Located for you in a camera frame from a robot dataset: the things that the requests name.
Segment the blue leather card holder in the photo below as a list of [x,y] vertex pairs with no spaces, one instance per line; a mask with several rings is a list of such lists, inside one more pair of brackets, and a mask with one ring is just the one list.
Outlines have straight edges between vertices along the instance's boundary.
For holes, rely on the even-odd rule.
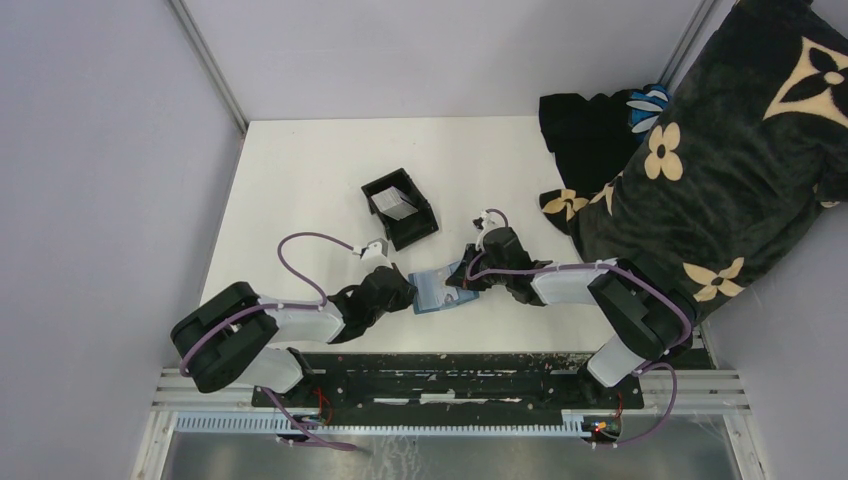
[[446,284],[446,280],[457,270],[459,262],[447,266],[411,273],[408,281],[416,289],[412,308],[416,315],[439,312],[475,301],[480,294]]

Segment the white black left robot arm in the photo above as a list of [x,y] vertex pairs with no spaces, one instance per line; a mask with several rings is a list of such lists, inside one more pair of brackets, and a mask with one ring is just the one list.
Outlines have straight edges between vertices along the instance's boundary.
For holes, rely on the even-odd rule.
[[252,384],[299,407],[312,399],[314,379],[300,353],[276,350],[274,344],[349,342],[385,314],[409,308],[416,294],[395,267],[386,266],[329,296],[325,304],[284,302],[239,281],[179,321],[170,339],[180,356],[181,375],[192,379],[199,392]]

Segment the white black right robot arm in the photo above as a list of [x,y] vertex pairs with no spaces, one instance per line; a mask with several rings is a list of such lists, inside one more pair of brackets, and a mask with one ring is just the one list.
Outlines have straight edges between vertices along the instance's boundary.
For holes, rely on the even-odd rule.
[[577,382],[580,400],[591,408],[606,406],[626,376],[687,342],[697,317],[694,300],[648,255],[578,264],[534,260],[510,227],[483,231],[445,283],[476,292],[502,286],[525,305],[599,307],[614,334]]

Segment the black plastic card bin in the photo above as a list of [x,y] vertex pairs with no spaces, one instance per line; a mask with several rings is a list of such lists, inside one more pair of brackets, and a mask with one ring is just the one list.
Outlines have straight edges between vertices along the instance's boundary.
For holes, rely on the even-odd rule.
[[383,225],[396,251],[439,230],[429,201],[405,169],[397,169],[361,187],[369,211]]

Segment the stack of silver cards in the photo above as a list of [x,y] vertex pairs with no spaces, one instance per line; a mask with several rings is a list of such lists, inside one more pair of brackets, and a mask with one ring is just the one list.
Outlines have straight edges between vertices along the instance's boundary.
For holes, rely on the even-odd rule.
[[369,197],[382,215],[400,221],[418,212],[414,202],[397,187],[389,187]]

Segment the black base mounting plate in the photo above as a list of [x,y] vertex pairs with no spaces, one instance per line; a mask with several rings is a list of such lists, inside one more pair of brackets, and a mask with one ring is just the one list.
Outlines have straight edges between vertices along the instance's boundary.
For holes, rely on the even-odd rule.
[[559,426],[564,410],[644,407],[640,383],[598,387],[585,353],[308,353],[306,386],[279,396],[332,427]]

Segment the black cloth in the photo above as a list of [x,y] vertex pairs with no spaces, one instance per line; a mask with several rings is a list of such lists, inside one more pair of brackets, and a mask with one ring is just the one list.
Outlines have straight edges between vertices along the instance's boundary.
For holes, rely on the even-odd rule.
[[590,99],[560,93],[539,99],[540,130],[566,188],[593,196],[626,166],[641,144],[631,131],[626,105],[634,93],[625,89]]

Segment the blue white patterned cloth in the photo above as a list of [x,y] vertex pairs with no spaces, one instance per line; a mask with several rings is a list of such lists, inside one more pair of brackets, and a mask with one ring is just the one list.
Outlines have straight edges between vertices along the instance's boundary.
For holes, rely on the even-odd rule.
[[629,110],[628,125],[631,133],[643,138],[653,128],[671,98],[671,94],[659,84],[633,90],[625,103]]

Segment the black floral fleece blanket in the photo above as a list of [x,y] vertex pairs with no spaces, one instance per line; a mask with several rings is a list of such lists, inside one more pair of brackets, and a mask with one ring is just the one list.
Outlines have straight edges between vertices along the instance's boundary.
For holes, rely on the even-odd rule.
[[539,207],[586,261],[647,254],[707,317],[847,199],[847,40],[807,1],[740,1],[626,166]]

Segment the aluminium frame rail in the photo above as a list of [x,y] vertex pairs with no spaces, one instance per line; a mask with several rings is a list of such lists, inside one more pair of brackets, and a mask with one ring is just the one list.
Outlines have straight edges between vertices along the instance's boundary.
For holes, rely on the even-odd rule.
[[676,370],[676,382],[664,369],[643,374],[640,388],[644,410],[663,414],[676,391],[672,414],[749,414],[750,404],[741,379],[732,370]]

